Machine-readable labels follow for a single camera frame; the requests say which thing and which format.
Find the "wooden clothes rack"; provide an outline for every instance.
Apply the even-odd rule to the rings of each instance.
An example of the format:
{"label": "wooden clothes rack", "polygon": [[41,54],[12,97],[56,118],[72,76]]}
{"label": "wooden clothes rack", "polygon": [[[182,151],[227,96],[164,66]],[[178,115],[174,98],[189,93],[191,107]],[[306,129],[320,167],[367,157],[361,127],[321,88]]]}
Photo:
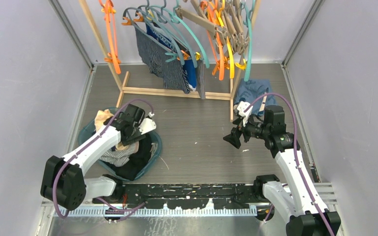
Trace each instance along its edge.
{"label": "wooden clothes rack", "polygon": [[[255,20],[257,18],[258,10],[260,7],[260,0],[255,1],[255,5],[253,7],[252,12],[252,29],[254,29]],[[89,25],[95,35],[96,40],[104,54],[105,57],[108,57],[108,50],[103,42],[102,36],[98,27],[96,26],[94,17],[89,9],[86,0],[79,0],[79,3],[82,7],[83,13],[85,14]],[[171,96],[171,97],[189,97],[189,98],[200,98],[199,93],[196,91],[192,91],[189,94],[183,93],[180,90],[171,90],[171,89],[160,89],[160,88],[137,88],[137,87],[128,87],[127,83],[129,80],[129,72],[127,71],[124,76],[124,81],[122,82],[118,74],[115,72],[114,66],[111,63],[108,63],[109,69],[111,70],[112,76],[114,77],[115,83],[120,90],[120,95],[117,101],[117,107],[120,106],[124,94],[143,94],[143,95],[157,95],[157,96]],[[243,70],[238,68],[237,74],[234,79],[229,80],[229,92],[205,92],[206,99],[214,99],[214,100],[226,100],[229,101],[229,111],[230,111],[230,120],[233,121],[234,119],[234,111],[233,111],[233,104],[234,104],[234,97],[235,92],[237,91],[238,85],[241,80],[241,72]]]}

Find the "white wall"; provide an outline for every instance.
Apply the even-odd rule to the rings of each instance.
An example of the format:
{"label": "white wall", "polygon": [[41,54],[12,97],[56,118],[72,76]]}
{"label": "white wall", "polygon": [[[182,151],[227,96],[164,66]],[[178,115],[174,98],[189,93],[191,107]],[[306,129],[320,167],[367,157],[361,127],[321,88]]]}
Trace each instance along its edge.
{"label": "white wall", "polygon": [[[91,59],[103,61],[103,54],[89,27],[86,17],[82,12],[78,0],[59,1]],[[95,18],[96,24],[104,37],[105,43],[108,45],[105,29],[106,26],[103,20],[104,13],[100,11],[101,7],[97,0],[88,0],[87,2]],[[176,3],[175,0],[168,0],[167,2],[167,8],[169,9],[172,9]],[[247,2],[249,5],[252,4],[251,0],[248,0]],[[253,32],[254,44],[252,61],[280,62],[285,58],[314,0],[262,0],[261,2]],[[125,8],[130,6],[138,7],[142,4],[147,4],[147,2],[145,0],[113,0],[113,3],[114,8],[117,11],[116,19],[117,36],[119,41],[119,58],[125,63],[141,62],[135,42],[134,28],[132,26],[122,26],[120,23],[123,22],[122,15]],[[151,0],[150,4],[163,5],[163,1]],[[187,3],[180,1],[180,5],[183,8],[194,12],[190,0]],[[215,63],[205,29],[187,19],[185,22],[190,26],[192,31],[196,33],[203,48],[209,55],[209,60]],[[183,30],[182,33],[186,38],[191,38],[187,30]],[[191,46],[194,47],[194,50],[198,50],[195,40],[192,39],[188,41],[191,43]]]}
{"label": "white wall", "polygon": [[35,235],[45,161],[66,151],[88,72],[48,1],[0,7],[0,236]]}
{"label": "white wall", "polygon": [[325,1],[288,71],[348,235],[378,235],[378,1]]}

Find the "teal laundry basket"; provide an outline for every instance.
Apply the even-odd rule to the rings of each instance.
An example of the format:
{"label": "teal laundry basket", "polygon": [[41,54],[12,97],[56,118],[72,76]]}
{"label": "teal laundry basket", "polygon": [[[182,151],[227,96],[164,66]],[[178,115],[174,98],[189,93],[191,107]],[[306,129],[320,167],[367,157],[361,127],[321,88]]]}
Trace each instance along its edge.
{"label": "teal laundry basket", "polygon": [[[118,110],[118,108],[116,108],[116,107],[110,107],[110,108],[106,108],[106,109],[109,109],[109,111],[112,114],[115,114],[115,112],[117,112],[117,110]],[[92,137],[92,135],[94,133],[95,133],[95,121],[91,120],[79,132],[79,136],[77,137],[77,143],[79,145],[82,145],[84,142],[86,142],[86,140],[88,140],[90,137]],[[135,177],[134,180],[137,180],[137,179],[141,178],[153,166],[153,164],[155,163],[155,161],[158,159],[158,157],[161,154],[162,144],[161,144],[161,138],[160,138],[160,136],[155,131],[149,132],[149,135],[151,137],[152,143],[154,143],[154,146],[152,148],[152,157],[150,158],[150,160],[147,163],[147,165],[137,174],[137,176]],[[104,167],[105,169],[107,169],[116,178],[121,179],[123,181],[130,181],[129,179],[125,179],[123,177],[120,177],[120,176],[116,175],[115,171],[113,169],[111,169],[111,167],[109,167],[107,164],[105,164],[105,162],[103,162],[101,160],[98,160],[98,163],[102,167]]]}

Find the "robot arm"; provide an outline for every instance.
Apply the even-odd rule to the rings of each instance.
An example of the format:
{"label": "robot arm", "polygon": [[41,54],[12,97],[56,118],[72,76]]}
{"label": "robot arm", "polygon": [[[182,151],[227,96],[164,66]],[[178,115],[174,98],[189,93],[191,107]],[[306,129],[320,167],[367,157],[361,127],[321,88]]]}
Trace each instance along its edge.
{"label": "robot arm", "polygon": [[275,175],[265,175],[257,176],[254,181],[256,195],[268,199],[275,206],[284,219],[288,236],[312,236],[318,235],[317,233],[326,235],[328,230],[317,207],[324,211],[325,218],[336,234],[341,223],[340,217],[337,212],[328,211],[327,205],[318,195],[309,175],[299,171],[306,169],[302,152],[297,144],[296,161],[293,149],[294,137],[293,134],[286,132],[283,108],[267,106],[264,111],[264,120],[261,120],[259,117],[251,115],[251,108],[246,110],[249,105],[248,102],[240,102],[235,109],[238,119],[233,122],[237,127],[232,128],[231,134],[223,139],[236,148],[241,146],[241,135],[244,136],[244,142],[248,142],[250,137],[263,139],[265,146],[281,167],[292,193],[290,196],[285,191]]}
{"label": "robot arm", "polygon": [[68,210],[75,210],[84,201],[101,196],[122,195],[122,181],[104,175],[99,178],[84,179],[86,172],[106,151],[118,143],[124,146],[137,142],[145,134],[156,128],[152,120],[154,114],[147,117],[143,109],[128,105],[112,122],[107,120],[104,125],[86,142],[62,158],[52,156],[45,166],[41,185],[41,195],[53,200],[53,185],[57,173],[66,160],[76,156],[58,181],[56,196],[59,205]]}

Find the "blue cloth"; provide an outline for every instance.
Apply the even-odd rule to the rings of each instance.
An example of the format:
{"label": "blue cloth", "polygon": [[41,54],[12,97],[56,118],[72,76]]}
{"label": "blue cloth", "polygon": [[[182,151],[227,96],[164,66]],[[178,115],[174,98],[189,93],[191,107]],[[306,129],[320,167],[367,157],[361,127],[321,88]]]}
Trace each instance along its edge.
{"label": "blue cloth", "polygon": [[[152,29],[150,25],[146,24],[147,28],[147,34],[151,37],[153,37],[155,40],[163,44],[164,46],[174,49],[174,45],[171,43],[170,39],[164,36],[162,34],[163,30],[161,28],[156,27],[156,31]],[[185,46],[181,45],[179,42],[177,42],[179,45],[179,50],[183,50],[187,54],[190,55],[189,52],[187,52],[187,48]],[[196,91],[196,68],[193,65],[193,61],[191,59],[185,60],[185,64],[183,65],[183,71],[186,73],[186,79],[189,83],[189,87],[192,91]]]}
{"label": "blue cloth", "polygon": [[[234,105],[240,103],[241,101],[252,103],[256,98],[258,98],[260,95],[263,95],[265,92],[272,92],[272,87],[270,86],[269,80],[241,80],[237,90],[237,95],[234,99]],[[263,98],[258,100],[253,105],[252,114],[257,114],[258,116],[264,115],[264,111],[260,111],[262,101]],[[269,105],[277,105],[276,99],[273,95],[269,95],[266,98],[265,106]]]}

